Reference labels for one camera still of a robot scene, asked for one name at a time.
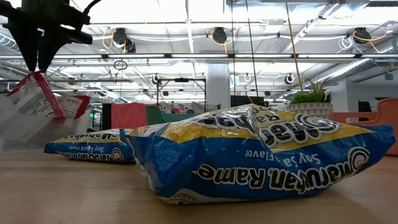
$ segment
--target potted plant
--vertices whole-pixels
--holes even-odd
[[[331,102],[331,93],[325,93],[323,86],[325,82],[311,83],[311,92],[296,93],[288,106],[289,111],[307,114],[319,118],[328,119],[329,112],[333,112]]]

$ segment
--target table surface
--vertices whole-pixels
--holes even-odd
[[[318,197],[169,205],[137,167],[69,161],[42,151],[0,154],[0,223],[398,223],[398,157]]]

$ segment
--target yellow package stripe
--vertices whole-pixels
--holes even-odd
[[[179,144],[200,137],[257,139],[256,136],[252,136],[249,131],[244,129],[228,130],[221,128],[207,128],[193,123],[189,125],[170,123],[168,128],[163,132],[162,137]]]
[[[74,140],[74,139],[58,139],[54,141],[54,143],[60,143],[60,142],[68,142],[68,143],[112,143],[112,142],[121,142],[119,138],[115,139],[109,139],[109,140],[101,140],[101,139],[79,139],[79,140]]]
[[[346,138],[357,134],[372,133],[372,131],[347,124],[340,124],[340,128],[335,133],[322,134],[320,140],[309,139],[306,143],[298,144],[295,141],[277,144],[274,146],[272,152],[283,152],[298,149],[313,144],[328,142],[336,139]],[[190,124],[187,126],[178,125],[178,123],[170,123],[170,126],[162,134],[162,137],[167,138],[176,143],[183,143],[192,139],[207,137],[207,138],[243,138],[243,139],[259,139],[252,136],[249,131],[244,129],[227,130],[221,128],[206,128],[197,124]]]

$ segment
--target ramen noodle package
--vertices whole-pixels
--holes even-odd
[[[44,153],[92,162],[127,163],[134,161],[132,149],[124,143],[128,129],[110,129],[67,136],[48,143]]]
[[[392,126],[358,127],[256,105],[146,126],[127,137],[167,203],[316,196],[380,161]]]

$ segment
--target red and white bag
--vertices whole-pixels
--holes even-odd
[[[57,99],[40,71],[27,75],[7,97],[22,114],[65,120]]]
[[[66,118],[79,119],[86,112],[90,97],[83,95],[59,96],[57,101]]]

